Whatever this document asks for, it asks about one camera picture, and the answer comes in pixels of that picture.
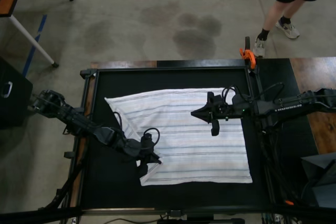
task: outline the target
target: black cabinet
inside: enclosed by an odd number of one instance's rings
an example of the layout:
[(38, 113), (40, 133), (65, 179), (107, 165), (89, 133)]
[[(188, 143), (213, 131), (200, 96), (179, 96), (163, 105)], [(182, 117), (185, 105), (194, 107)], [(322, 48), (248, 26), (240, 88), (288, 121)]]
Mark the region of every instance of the black cabinet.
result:
[(33, 84), (0, 57), (0, 129), (22, 124), (32, 90)]

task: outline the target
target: black tabletop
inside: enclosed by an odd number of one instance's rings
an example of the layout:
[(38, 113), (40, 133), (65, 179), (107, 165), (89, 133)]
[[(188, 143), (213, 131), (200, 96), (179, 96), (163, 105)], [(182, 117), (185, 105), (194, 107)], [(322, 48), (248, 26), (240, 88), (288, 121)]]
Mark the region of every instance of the black tabletop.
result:
[[(225, 68), (190, 68), (188, 62), (161, 62), (151, 70), (101, 70), (93, 104), (93, 120), (117, 126), (104, 97), (114, 98), (161, 89), (219, 88), (237, 85), (243, 93), (256, 92), (256, 83), (247, 78), (243, 61), (226, 61)], [(285, 84), (283, 96), (299, 93), (289, 60), (263, 60), (259, 63), (263, 88), (276, 82)], [(88, 162), (83, 177), (80, 204), (84, 209), (136, 208), (183, 209), (209, 206), (262, 206), (270, 204), (260, 143), (254, 124), (242, 120), (244, 138), (253, 179), (251, 184), (184, 183), (165, 186), (140, 185), (135, 162), (125, 162), (122, 154), (89, 141)], [(284, 124), (279, 135), (281, 160), (289, 168), (296, 185), (306, 182), (300, 158), (317, 154), (307, 117)]]

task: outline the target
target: striped cloth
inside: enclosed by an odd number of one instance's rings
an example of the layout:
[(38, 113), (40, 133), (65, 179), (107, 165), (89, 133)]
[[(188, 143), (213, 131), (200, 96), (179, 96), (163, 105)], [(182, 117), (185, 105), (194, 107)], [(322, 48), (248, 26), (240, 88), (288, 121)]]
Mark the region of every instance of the striped cloth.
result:
[[(161, 138), (155, 152), (163, 164), (151, 164), (141, 178), (142, 186), (185, 182), (252, 183), (240, 119), (220, 120), (218, 136), (211, 124), (190, 115), (201, 108), (207, 93), (222, 88), (159, 90), (105, 100), (121, 114), (127, 138), (140, 140), (143, 132), (156, 127)], [(230, 91), (227, 102), (232, 102)], [(157, 134), (151, 131), (153, 141)]]

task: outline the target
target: cabinet handle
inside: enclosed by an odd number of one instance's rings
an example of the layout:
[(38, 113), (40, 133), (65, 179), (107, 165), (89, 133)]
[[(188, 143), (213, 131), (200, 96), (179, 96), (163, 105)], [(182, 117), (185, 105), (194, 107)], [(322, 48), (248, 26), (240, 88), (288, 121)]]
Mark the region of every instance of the cabinet handle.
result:
[(3, 92), (4, 92), (4, 89), (5, 89), (5, 87), (4, 87), (4, 88), (2, 89), (1, 96), (2, 96), (3, 98), (8, 98), (9, 95), (11, 94), (10, 92), (12, 91), (13, 83), (12, 83), (11, 81), (9, 81), (9, 82), (5, 83), (5, 85), (9, 85), (8, 92), (7, 92), (7, 94), (4, 94), (4, 93), (3, 93)]

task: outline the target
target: blue tape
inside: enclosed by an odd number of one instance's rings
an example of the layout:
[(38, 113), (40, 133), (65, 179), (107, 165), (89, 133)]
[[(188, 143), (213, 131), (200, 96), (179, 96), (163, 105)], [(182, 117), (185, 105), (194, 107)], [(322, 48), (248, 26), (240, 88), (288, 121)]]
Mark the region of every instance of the blue tape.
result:
[(44, 24), (46, 23), (47, 20), (47, 14), (43, 15), (40, 26), (38, 27), (37, 32), (40, 33), (43, 30)]
[[(38, 30), (37, 30), (38, 35), (35, 37), (35, 40), (37, 42), (40, 40), (41, 32), (42, 32), (42, 30), (44, 28), (44, 24), (46, 23), (46, 20), (47, 20), (47, 14), (45, 14), (45, 15), (42, 16), (41, 23), (40, 23), (40, 25), (38, 27)], [(31, 49), (30, 49), (30, 51), (29, 51), (28, 58), (26, 60), (25, 66), (24, 66), (23, 71), (22, 71), (22, 75), (24, 77), (27, 76), (30, 64), (31, 64), (31, 62), (33, 60), (33, 56), (34, 56), (35, 50), (36, 50), (36, 47), (32, 46)]]
[[(35, 40), (38, 42), (38, 41), (40, 40), (40, 37), (41, 37), (41, 34), (37, 35), (37, 36), (35, 37)], [(23, 68), (23, 72), (22, 72), (22, 75), (23, 75), (24, 77), (27, 76), (28, 69), (29, 69), (30, 63), (32, 62), (32, 59), (33, 59), (35, 50), (36, 50), (36, 47), (32, 46), (32, 48), (31, 48), (30, 51), (29, 51), (29, 54), (28, 54), (28, 58), (27, 58), (27, 60), (26, 60), (25, 67)]]

